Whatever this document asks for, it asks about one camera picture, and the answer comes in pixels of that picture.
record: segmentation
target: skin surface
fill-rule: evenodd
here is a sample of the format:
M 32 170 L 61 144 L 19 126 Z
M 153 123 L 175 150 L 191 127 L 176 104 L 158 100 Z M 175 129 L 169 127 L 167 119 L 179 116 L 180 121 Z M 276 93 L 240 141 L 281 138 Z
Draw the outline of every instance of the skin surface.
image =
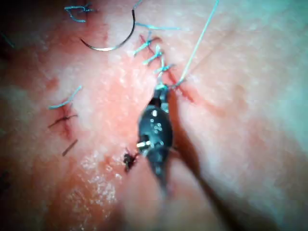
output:
M 3 230 L 307 230 L 308 18 L 305 1 L 225 0 L 205 33 L 187 81 L 171 92 L 175 144 L 164 199 L 148 163 L 127 175 L 137 121 L 161 66 L 175 83 L 211 13 L 213 0 L 7 3 L 1 30 L 0 181 Z M 49 110 L 78 88 L 73 102 Z M 5 183 L 10 187 L 4 189 Z

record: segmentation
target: pink skin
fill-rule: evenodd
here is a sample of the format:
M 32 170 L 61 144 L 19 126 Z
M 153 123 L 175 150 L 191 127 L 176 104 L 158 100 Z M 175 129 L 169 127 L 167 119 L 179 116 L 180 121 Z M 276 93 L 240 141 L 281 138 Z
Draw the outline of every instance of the pink skin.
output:
M 8 230 L 147 230 L 164 208 L 165 230 L 224 230 L 211 188 L 251 230 L 308 229 L 307 25 L 292 1 L 221 1 L 187 81 L 172 92 L 170 114 L 180 153 L 168 166 L 172 196 L 163 202 L 147 162 L 130 174 L 123 155 L 137 140 L 137 120 L 152 96 L 160 67 L 142 61 L 133 0 L 93 2 L 87 23 L 69 5 L 38 1 L 1 15 L 16 44 L 2 44 L 0 169 L 11 187 L 1 196 Z M 136 20 L 182 31 L 153 31 L 178 79 L 215 1 L 144 1 Z M 71 108 L 48 110 L 82 85 Z M 52 124 L 64 116 L 77 115 Z M 61 154 L 75 140 L 63 157 Z

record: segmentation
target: skin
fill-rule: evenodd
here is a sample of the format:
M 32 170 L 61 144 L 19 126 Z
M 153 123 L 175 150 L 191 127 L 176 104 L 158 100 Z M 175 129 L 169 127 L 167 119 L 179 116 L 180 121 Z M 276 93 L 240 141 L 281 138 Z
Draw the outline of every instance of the skin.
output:
M 135 1 L 95 1 L 87 23 L 61 9 L 83 2 L 6 7 L 1 29 L 0 170 L 6 230 L 307 230 L 307 7 L 301 1 L 221 1 L 187 81 L 171 92 L 178 151 L 164 199 L 145 159 L 127 175 L 137 121 L 161 66 L 130 32 Z M 144 1 L 136 20 L 153 31 L 174 83 L 215 1 Z M 73 103 L 65 101 L 79 85 Z M 56 125 L 48 127 L 62 119 Z M 76 144 L 63 156 L 64 151 Z

